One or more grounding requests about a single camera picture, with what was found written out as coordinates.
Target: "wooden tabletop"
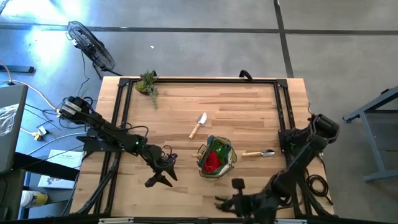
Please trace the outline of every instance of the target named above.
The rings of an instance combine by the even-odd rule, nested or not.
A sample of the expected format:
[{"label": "wooden tabletop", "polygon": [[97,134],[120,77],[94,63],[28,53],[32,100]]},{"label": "wooden tabletop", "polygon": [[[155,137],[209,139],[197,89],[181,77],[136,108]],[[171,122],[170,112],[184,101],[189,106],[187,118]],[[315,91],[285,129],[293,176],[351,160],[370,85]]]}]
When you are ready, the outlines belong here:
[{"label": "wooden tabletop", "polygon": [[[296,127],[304,128],[310,116],[307,111],[308,99],[304,81],[301,78],[288,78],[287,82]],[[118,83],[119,77],[104,77],[99,93],[96,111],[108,121],[112,118]],[[280,127],[272,85],[158,83],[157,88],[157,110],[154,109],[149,96],[133,89],[127,121],[133,126],[148,126],[150,144],[172,146],[173,152],[178,154],[175,164],[178,181],[165,174],[174,187],[158,183],[151,188],[145,188],[145,181],[153,176],[152,170],[145,165],[142,158],[123,153],[112,216],[234,217],[233,214],[221,212],[214,206],[215,195],[230,197],[236,194],[231,179],[243,178],[246,184],[244,193],[252,194],[259,192],[274,174],[286,168],[277,137]],[[121,123],[125,95],[126,91],[121,100],[118,125]],[[208,115],[206,123],[193,139],[189,139],[198,116],[203,112]],[[144,134],[144,131],[132,133]],[[197,159],[191,157],[202,144],[206,144],[210,135],[230,139],[238,155],[235,168],[218,180],[200,177]],[[264,149],[273,149],[276,154],[272,157],[241,157],[242,153]],[[103,157],[103,152],[95,152],[84,160],[71,212],[81,208],[97,187]],[[314,159],[308,170],[311,174],[325,177],[319,160]],[[103,207],[108,196],[108,187],[104,192]],[[333,207],[325,198],[318,200],[327,211],[333,213]],[[277,216],[292,218],[294,213],[292,209],[284,209],[279,210]]]}]

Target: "red object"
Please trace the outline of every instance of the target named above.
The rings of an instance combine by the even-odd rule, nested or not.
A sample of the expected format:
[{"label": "red object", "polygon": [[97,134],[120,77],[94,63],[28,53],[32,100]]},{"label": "red object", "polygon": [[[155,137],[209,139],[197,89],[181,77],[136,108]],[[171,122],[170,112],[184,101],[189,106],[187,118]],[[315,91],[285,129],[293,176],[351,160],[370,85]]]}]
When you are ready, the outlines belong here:
[{"label": "red object", "polygon": [[210,155],[207,157],[207,159],[205,161],[205,166],[203,169],[205,170],[205,172],[214,172],[220,166],[221,166],[221,162],[218,159],[217,153],[215,153],[214,151],[211,151]]}]

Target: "wooden handle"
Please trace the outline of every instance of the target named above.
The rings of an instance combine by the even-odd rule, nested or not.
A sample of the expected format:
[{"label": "wooden handle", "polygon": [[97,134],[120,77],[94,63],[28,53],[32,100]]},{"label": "wooden handle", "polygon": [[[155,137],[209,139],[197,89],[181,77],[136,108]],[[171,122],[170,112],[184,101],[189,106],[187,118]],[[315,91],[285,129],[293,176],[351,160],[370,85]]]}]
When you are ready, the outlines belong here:
[{"label": "wooden handle", "polygon": [[198,154],[191,154],[191,157],[199,159],[199,158],[201,158],[201,154],[199,154],[199,153]]},{"label": "wooden handle", "polygon": [[192,133],[189,135],[189,138],[190,138],[190,139],[193,138],[193,136],[197,133],[199,127],[200,127],[200,124],[197,124],[197,125],[195,126],[195,128],[194,128],[193,131],[192,131]]},{"label": "wooden handle", "polygon": [[249,152],[242,154],[242,157],[261,156],[261,152]]}]

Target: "electric fan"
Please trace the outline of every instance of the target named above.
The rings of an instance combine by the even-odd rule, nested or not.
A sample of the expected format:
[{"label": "electric fan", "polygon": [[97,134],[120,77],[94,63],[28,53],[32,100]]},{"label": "electric fan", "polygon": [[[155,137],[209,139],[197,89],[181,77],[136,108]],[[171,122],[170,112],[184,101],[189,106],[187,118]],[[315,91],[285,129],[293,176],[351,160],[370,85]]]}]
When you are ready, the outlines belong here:
[{"label": "electric fan", "polygon": [[80,49],[92,62],[93,67],[98,66],[104,72],[110,72],[122,76],[113,71],[115,62],[111,54],[105,49],[104,44],[99,41],[82,23],[71,21],[67,26],[68,39],[74,46]]}]

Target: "plastic bag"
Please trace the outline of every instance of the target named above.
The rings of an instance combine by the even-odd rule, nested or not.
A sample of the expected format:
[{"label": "plastic bag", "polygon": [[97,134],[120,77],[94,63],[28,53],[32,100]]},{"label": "plastic bag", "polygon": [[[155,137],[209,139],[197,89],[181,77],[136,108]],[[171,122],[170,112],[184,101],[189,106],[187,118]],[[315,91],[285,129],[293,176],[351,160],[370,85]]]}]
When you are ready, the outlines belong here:
[{"label": "plastic bag", "polygon": [[14,117],[17,114],[19,104],[0,108],[0,136],[5,136],[12,130]]}]

